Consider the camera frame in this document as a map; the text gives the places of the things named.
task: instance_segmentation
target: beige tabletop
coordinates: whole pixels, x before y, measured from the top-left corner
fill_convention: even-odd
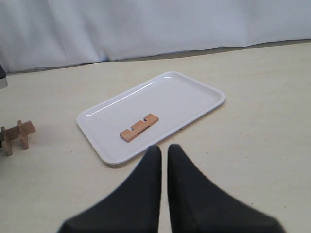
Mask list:
[[[222,107],[159,146],[159,233],[169,233],[167,148],[181,144],[220,188],[279,219],[289,233],[311,228],[311,43],[214,49],[152,60],[108,62],[10,75],[0,125],[31,120],[30,148],[0,154],[0,231],[54,233],[112,192],[141,155],[105,165],[76,124],[83,110],[166,71],[226,94]]]

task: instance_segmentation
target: white backdrop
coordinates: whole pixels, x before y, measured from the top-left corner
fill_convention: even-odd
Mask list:
[[[310,0],[0,0],[8,72],[308,38]]]

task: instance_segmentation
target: plastic tray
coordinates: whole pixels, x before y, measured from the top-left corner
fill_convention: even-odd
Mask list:
[[[178,72],[167,72],[82,112],[77,123],[101,159],[123,163],[225,100],[223,92]],[[120,133],[152,113],[159,121],[131,142]]]

